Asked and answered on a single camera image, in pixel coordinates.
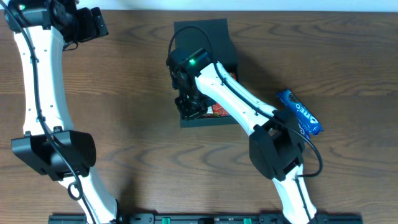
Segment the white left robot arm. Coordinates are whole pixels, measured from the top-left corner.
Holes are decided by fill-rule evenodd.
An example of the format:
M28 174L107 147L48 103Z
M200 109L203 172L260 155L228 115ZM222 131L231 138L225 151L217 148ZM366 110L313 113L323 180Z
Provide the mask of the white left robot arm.
M64 52L108 34L101 10L58 0L2 1L1 6L24 77L24 135L12 140L14 155L66 188L84 211L80 223L117 223L118 201L95 169L93 137L74 128L63 83Z

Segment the black gift box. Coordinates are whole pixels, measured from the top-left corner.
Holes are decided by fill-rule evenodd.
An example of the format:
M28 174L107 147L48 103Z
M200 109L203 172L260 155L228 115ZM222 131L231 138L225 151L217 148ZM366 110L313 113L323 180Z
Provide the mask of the black gift box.
M224 69L231 74L235 80L238 78L238 57L234 45L229 36L228 22L226 19L210 19L199 21L179 21L174 23L174 31L186 26L197 26L203 29L209 36L209 40L203 33L196 29L186 29L177 34L174 43L177 48L183 48L193 54L200 48L206 50L213 47L216 59L222 63ZM194 128L202 126L216 126L236 124L237 121L231 116L185 120L180 118L182 128Z

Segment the red Hello Panda box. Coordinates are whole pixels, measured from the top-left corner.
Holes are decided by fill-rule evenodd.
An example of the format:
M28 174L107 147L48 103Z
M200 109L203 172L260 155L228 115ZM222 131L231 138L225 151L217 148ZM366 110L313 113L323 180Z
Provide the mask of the red Hello Panda box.
M213 105L213 114L219 117L229 116L229 113L219 103Z

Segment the red snack bag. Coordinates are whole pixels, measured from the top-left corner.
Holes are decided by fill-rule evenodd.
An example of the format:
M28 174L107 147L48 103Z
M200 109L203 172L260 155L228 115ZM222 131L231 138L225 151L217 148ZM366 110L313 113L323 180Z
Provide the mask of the red snack bag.
M218 104L209 106L206 113L203 115L205 118L217 118L219 116L220 107Z

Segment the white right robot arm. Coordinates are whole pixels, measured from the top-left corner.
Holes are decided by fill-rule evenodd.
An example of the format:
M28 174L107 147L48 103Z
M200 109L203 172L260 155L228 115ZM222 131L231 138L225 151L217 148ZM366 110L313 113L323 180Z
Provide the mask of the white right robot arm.
M184 119L204 115L213 103L220 104L249 136L249 158L254 167L273 181L290 223L315 223L317 209L305 186L303 156L309 140L300 132L293 112L262 102L240 85L211 55L200 49L168 52L166 65L172 87L178 90L175 104Z

